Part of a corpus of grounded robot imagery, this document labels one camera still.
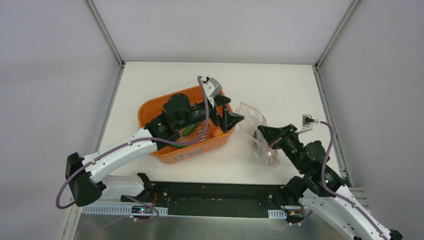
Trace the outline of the clear zip top bag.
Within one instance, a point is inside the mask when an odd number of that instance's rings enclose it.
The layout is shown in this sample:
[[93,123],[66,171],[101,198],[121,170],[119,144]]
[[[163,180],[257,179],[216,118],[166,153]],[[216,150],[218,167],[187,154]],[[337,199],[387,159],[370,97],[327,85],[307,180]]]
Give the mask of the clear zip top bag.
[[237,125],[243,136],[248,139],[249,149],[260,164],[277,167],[280,164],[278,151],[271,149],[263,134],[258,130],[259,125],[268,126],[265,116],[254,106],[240,102],[236,114],[244,116]]

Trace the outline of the long green chili pepper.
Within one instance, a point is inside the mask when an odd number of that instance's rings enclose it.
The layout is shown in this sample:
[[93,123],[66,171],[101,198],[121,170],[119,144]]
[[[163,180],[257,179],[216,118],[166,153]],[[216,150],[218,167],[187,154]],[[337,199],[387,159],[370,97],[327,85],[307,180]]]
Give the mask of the long green chili pepper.
[[182,131],[182,136],[183,137],[189,136],[194,130],[196,130],[196,128],[198,127],[198,125],[199,125],[199,123],[196,123],[196,124],[190,125],[187,128],[185,128]]

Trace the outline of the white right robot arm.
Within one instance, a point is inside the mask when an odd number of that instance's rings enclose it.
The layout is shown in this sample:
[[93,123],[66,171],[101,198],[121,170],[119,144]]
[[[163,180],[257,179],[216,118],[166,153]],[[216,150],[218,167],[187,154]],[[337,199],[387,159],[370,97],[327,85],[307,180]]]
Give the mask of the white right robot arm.
[[284,200],[290,205],[301,204],[318,215],[346,240],[401,240],[403,235],[378,222],[363,207],[342,178],[327,165],[335,140],[333,127],[330,143],[324,149],[316,140],[304,145],[293,125],[270,127],[259,125],[257,130],[274,150],[282,150],[302,177],[294,176],[284,186]]

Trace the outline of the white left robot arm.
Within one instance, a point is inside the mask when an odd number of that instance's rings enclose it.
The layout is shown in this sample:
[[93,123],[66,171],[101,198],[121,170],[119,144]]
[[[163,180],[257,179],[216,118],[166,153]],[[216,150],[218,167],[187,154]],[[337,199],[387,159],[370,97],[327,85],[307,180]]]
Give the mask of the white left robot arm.
[[[114,195],[137,198],[147,202],[152,198],[153,189],[146,185],[140,176],[136,178],[112,175],[121,166],[146,154],[151,154],[170,145],[192,147],[199,145],[207,133],[207,127],[213,125],[226,133],[244,120],[244,116],[227,108],[230,98],[218,94],[212,99],[203,95],[203,102],[190,103],[183,93],[172,95],[163,105],[162,113],[146,123],[134,136],[104,152],[80,156],[77,152],[66,160],[64,183],[69,186],[74,198],[73,204],[84,207],[96,202],[112,191]],[[204,123],[205,128],[194,140],[180,142],[180,132],[189,127]]]

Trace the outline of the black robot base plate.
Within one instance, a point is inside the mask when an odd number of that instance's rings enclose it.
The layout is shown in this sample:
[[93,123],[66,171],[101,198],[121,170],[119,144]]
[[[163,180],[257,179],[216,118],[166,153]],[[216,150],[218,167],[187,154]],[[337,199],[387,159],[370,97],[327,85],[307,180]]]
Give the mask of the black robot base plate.
[[140,202],[155,201],[171,216],[268,218],[268,211],[299,206],[281,185],[154,181]]

